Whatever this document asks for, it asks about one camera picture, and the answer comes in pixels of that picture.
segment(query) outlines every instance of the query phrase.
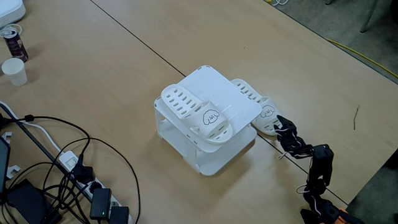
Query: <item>table leg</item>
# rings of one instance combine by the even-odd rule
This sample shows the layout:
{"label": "table leg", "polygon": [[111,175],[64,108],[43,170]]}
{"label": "table leg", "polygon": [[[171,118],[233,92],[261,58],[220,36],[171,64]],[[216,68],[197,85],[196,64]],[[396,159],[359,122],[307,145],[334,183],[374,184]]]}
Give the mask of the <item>table leg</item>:
{"label": "table leg", "polygon": [[369,10],[368,17],[366,18],[365,23],[362,25],[362,28],[360,30],[362,33],[368,29],[369,21],[372,18],[373,12],[374,12],[378,2],[379,2],[379,0],[373,0],[372,8],[371,8],[371,10]]}

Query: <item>plastic cup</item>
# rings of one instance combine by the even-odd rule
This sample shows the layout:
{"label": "plastic cup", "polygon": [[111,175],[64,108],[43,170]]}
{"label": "plastic cup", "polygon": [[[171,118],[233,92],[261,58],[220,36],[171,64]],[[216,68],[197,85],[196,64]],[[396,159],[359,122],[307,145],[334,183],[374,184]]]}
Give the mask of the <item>plastic cup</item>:
{"label": "plastic cup", "polygon": [[25,64],[19,58],[10,58],[1,65],[1,70],[6,74],[12,84],[21,86],[27,82]]}

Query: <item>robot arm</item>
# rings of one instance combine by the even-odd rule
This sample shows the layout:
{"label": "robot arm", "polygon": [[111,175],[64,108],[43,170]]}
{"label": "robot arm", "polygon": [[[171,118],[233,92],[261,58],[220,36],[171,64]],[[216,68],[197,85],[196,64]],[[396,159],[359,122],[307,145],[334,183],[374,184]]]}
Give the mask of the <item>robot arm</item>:
{"label": "robot arm", "polygon": [[329,186],[332,172],[333,151],[327,144],[312,146],[297,136],[297,128],[293,122],[282,116],[277,116],[282,127],[274,126],[277,139],[285,152],[296,159],[311,157],[307,185],[304,188],[304,199],[312,210],[302,210],[300,213],[305,223],[343,223],[364,224],[360,219],[336,208],[329,200],[321,198]]}

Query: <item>wooden table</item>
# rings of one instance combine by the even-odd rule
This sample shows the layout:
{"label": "wooden table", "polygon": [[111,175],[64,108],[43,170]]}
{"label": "wooden table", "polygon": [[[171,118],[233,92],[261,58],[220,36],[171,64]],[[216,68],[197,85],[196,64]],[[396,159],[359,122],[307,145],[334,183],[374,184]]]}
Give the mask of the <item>wooden table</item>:
{"label": "wooden table", "polygon": [[93,1],[183,74],[211,65],[270,96],[333,149],[330,189],[346,203],[398,147],[397,85],[261,0]]}
{"label": "wooden table", "polygon": [[[300,207],[307,203],[295,188],[307,175],[288,160],[278,161],[280,153],[262,139],[257,138],[247,153],[217,176],[204,177],[158,137],[153,102],[164,87],[183,76],[102,10],[79,0],[27,1],[26,7],[28,13],[20,25],[30,56],[26,63],[29,82],[16,87],[1,75],[1,100],[19,116],[63,118],[119,149],[138,174],[142,196],[139,223],[300,222]],[[4,43],[0,47],[0,61],[4,61],[10,56]],[[82,137],[64,124],[38,123],[60,146]],[[14,132],[10,164],[25,169],[48,161],[18,127],[7,130]],[[29,130],[50,152],[57,153],[42,133]],[[78,154],[82,144],[71,149]],[[85,164],[95,168],[97,177],[136,216],[136,186],[121,158],[94,142],[85,154]],[[27,178],[40,187],[46,171],[43,166]],[[55,172],[49,184],[59,182],[60,177]],[[324,196],[345,208],[331,193]],[[88,216],[90,204],[83,201]],[[62,223],[76,222],[68,214]]]}

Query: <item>power strip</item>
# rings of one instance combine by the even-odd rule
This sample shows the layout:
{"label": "power strip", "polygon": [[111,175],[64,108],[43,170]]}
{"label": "power strip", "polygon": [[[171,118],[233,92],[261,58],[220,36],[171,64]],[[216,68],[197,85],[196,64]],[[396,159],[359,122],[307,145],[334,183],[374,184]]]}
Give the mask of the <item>power strip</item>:
{"label": "power strip", "polygon": [[[67,152],[65,152],[64,154],[62,154],[62,155],[60,156],[61,165],[62,165],[63,168],[65,168],[68,172],[71,172],[71,171],[72,171],[72,169],[75,167],[77,161],[78,161],[78,158],[77,158],[77,156],[76,156],[72,151],[67,151]],[[95,180],[94,180],[93,182],[97,182],[97,183],[101,184],[102,188],[105,188],[105,186],[101,183],[100,180],[98,180],[98,178],[95,177]],[[90,192],[90,187],[91,187],[91,184],[92,184],[93,182],[90,182],[90,183],[88,184],[88,187],[85,189],[85,192],[86,192],[87,196],[89,196],[90,199],[93,199],[93,194]],[[77,184],[80,185],[80,187],[84,187],[84,186],[85,186],[84,184],[82,184],[82,183],[80,183],[80,182],[77,182]],[[120,203],[118,202],[118,200],[116,200],[116,198],[112,195],[112,197],[111,197],[111,207],[110,207],[110,209],[111,209],[113,206],[121,206],[121,204],[120,204]],[[132,216],[131,216],[131,215],[129,215],[129,224],[132,224]]]}

